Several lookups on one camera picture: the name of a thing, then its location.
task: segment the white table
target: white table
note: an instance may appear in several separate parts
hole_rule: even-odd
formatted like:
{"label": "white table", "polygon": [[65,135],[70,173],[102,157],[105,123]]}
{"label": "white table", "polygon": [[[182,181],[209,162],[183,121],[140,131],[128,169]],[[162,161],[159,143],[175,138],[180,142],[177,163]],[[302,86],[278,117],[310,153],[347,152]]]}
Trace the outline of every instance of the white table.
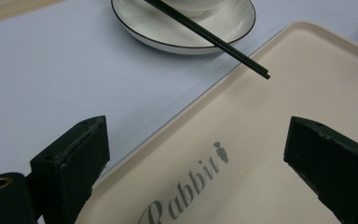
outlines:
{"label": "white table", "polygon": [[[236,45],[245,54],[293,21],[317,23],[358,45],[358,1],[254,5],[255,27]],[[223,53],[152,49],[124,30],[109,0],[64,0],[1,21],[0,174],[28,175],[39,151],[99,115],[107,116],[111,168],[237,64]]]}

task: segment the beige tray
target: beige tray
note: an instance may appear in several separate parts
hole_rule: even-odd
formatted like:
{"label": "beige tray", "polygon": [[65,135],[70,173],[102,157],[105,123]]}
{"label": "beige tray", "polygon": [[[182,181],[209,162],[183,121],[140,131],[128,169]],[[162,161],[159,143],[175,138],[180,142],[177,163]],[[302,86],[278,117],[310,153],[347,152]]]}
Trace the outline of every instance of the beige tray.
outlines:
{"label": "beige tray", "polygon": [[269,81],[235,68],[106,174],[77,223],[339,223],[282,158],[292,116],[358,142],[358,47],[298,22],[253,58]]}

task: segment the chopsticks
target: chopsticks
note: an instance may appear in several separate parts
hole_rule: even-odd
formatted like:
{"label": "chopsticks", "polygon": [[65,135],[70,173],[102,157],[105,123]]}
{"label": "chopsticks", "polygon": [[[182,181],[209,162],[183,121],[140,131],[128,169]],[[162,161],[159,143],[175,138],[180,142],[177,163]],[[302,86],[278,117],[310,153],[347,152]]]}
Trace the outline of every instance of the chopsticks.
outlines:
{"label": "chopsticks", "polygon": [[253,61],[252,59],[248,58],[246,55],[238,51],[237,49],[230,46],[224,40],[220,39],[216,35],[212,34],[202,26],[198,25],[182,13],[178,12],[176,9],[170,7],[166,3],[162,2],[161,0],[145,0],[148,4],[152,5],[156,9],[160,10],[161,12],[165,13],[167,16],[171,17],[172,19],[182,23],[185,27],[193,31],[194,33],[200,35],[202,38],[206,39],[217,48],[220,48],[222,51],[226,52],[227,54],[231,55],[233,58],[237,59],[239,62],[245,64],[259,75],[264,77],[265,79],[269,79],[270,75],[268,74],[269,70],[265,67],[260,65],[259,63]]}

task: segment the black chopsticks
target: black chopsticks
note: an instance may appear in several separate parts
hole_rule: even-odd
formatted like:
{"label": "black chopsticks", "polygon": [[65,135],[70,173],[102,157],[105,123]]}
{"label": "black chopsticks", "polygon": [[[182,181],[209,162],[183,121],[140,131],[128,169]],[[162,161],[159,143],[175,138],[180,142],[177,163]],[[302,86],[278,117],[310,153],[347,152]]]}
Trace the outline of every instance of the black chopsticks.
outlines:
{"label": "black chopsticks", "polygon": [[204,29],[202,26],[198,25],[182,13],[178,12],[176,9],[170,7],[169,5],[165,4],[161,0],[145,0],[148,4],[152,5],[153,7],[157,8],[161,12],[165,13],[167,16],[173,18],[174,20],[182,23],[185,27],[193,31],[194,33],[200,35],[202,38],[206,39],[216,47],[220,48],[222,51],[226,52],[227,54],[231,55],[233,58],[237,59],[241,63],[245,64],[255,72],[257,72],[262,77],[269,79],[270,76],[268,74],[269,70],[265,67],[261,66],[257,62],[253,61],[252,59],[248,58],[246,55],[234,49],[224,40],[220,39],[216,35],[212,34],[208,30]]}

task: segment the saucer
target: saucer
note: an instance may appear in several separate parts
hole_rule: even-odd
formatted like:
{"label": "saucer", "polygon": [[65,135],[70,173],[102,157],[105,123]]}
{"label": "saucer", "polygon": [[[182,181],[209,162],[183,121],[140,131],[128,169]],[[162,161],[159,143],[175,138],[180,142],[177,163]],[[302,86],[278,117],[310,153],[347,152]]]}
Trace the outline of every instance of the saucer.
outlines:
{"label": "saucer", "polygon": [[[220,51],[145,0],[111,2],[125,29],[153,48],[194,55]],[[227,43],[234,44],[255,25],[255,8],[249,0],[225,0],[218,8],[191,19]]]}

